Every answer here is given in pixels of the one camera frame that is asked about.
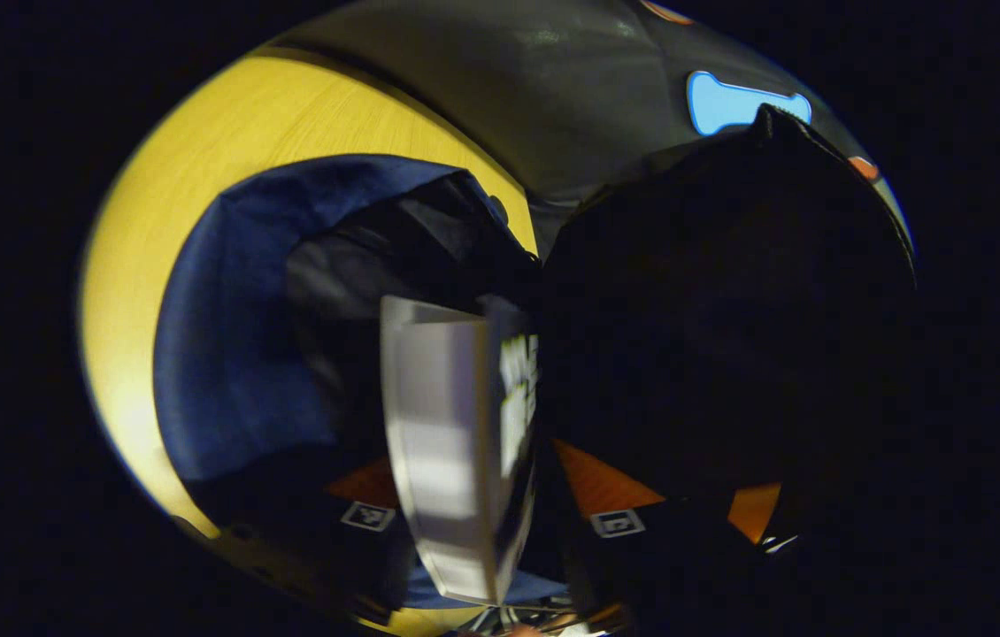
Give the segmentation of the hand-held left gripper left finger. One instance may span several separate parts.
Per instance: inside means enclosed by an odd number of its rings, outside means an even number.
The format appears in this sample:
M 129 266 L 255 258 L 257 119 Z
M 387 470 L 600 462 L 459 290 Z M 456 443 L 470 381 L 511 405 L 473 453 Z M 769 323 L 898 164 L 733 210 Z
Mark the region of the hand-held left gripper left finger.
M 333 620 L 390 624 L 416 552 L 386 456 L 264 456 L 186 481 L 230 564 Z

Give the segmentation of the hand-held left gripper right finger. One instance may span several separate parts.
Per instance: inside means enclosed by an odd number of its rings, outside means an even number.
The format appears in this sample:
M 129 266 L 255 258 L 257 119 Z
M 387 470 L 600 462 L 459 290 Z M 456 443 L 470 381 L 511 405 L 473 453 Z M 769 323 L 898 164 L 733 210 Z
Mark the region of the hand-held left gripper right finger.
M 561 440 L 552 527 L 574 608 L 612 634 L 747 634 L 759 549 L 727 522 L 732 488 L 659 495 Z

